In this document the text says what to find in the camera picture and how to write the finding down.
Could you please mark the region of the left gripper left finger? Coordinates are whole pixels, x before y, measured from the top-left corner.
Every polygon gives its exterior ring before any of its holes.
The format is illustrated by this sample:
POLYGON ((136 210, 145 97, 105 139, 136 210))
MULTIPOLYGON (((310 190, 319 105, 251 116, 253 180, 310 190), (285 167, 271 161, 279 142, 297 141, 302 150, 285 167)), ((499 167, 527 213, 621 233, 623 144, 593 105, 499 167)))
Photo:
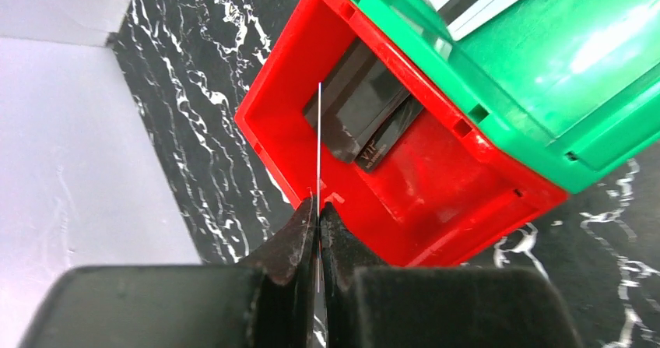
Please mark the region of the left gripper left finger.
POLYGON ((22 347, 309 347, 316 198, 230 265, 69 270, 37 309, 22 347))

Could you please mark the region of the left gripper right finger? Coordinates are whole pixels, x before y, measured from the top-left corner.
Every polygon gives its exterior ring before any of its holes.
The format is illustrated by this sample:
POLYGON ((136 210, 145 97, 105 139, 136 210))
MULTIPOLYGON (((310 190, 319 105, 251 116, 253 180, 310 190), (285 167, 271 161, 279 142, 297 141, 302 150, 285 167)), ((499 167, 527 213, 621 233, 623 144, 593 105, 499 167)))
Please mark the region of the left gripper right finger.
POLYGON ((386 264, 331 204, 319 233, 330 347, 579 347, 556 288, 527 269, 386 264))

